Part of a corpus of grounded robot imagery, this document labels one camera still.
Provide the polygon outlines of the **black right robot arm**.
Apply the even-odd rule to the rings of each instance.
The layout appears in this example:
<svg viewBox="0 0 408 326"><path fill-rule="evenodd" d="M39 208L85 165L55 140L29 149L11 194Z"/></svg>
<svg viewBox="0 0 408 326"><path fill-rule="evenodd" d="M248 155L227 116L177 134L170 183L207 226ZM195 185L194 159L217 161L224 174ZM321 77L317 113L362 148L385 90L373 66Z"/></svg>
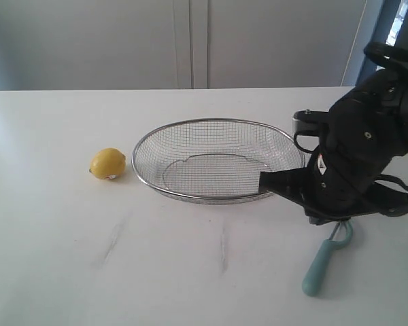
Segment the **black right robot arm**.
<svg viewBox="0 0 408 326"><path fill-rule="evenodd" d="M297 111L296 137L315 137L306 167L260 174L260 192L303 207L311 224L379 213L408 213L408 185L384 173L408 154L408 50L370 42L365 56L379 69L328 111Z"/></svg>

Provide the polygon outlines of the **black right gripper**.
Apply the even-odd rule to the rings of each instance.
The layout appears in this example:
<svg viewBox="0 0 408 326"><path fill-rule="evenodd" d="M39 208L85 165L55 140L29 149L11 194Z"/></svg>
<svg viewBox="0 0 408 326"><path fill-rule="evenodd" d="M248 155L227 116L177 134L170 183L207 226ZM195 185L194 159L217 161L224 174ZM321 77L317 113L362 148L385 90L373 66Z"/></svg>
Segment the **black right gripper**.
<svg viewBox="0 0 408 326"><path fill-rule="evenodd" d="M272 192L305 209L312 224L347 221L379 213L399 217L408 209L408 194L381 185L405 188L383 170L392 158L408 152L401 109L384 101L337 101L328 112L307 168L261 172L259 192Z"/></svg>

